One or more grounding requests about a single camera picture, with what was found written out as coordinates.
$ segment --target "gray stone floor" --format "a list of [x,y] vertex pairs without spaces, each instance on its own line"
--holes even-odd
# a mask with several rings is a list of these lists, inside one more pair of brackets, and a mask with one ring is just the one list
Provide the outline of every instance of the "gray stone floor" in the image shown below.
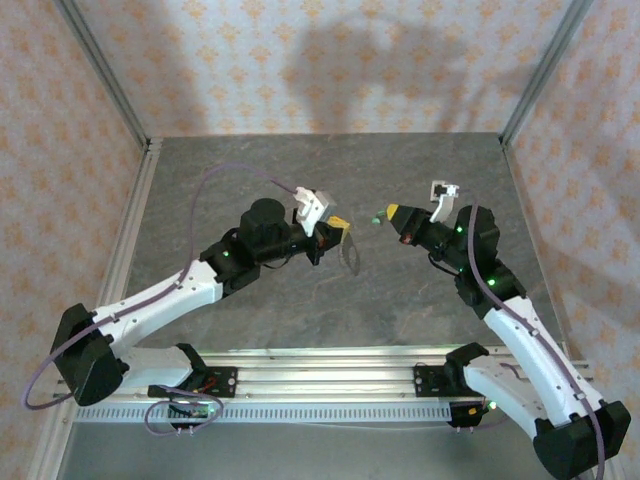
[[[498,338],[456,295],[453,281],[429,265],[426,251],[401,245],[388,224],[371,218],[389,203],[430,207],[431,180],[459,184],[457,207],[491,208],[501,231],[500,258],[527,288],[543,322],[560,329],[529,238],[516,190],[494,134],[366,134],[228,136],[166,139],[137,240],[128,294],[178,271],[186,220],[202,173],[245,162],[292,186],[329,191],[337,215],[352,222],[360,252],[357,277],[337,251],[312,268],[304,256],[233,296],[190,313],[143,343],[189,342],[202,351],[234,348],[444,345]],[[241,171],[211,179],[196,212],[196,253],[237,226],[263,196],[288,209],[293,198]]]

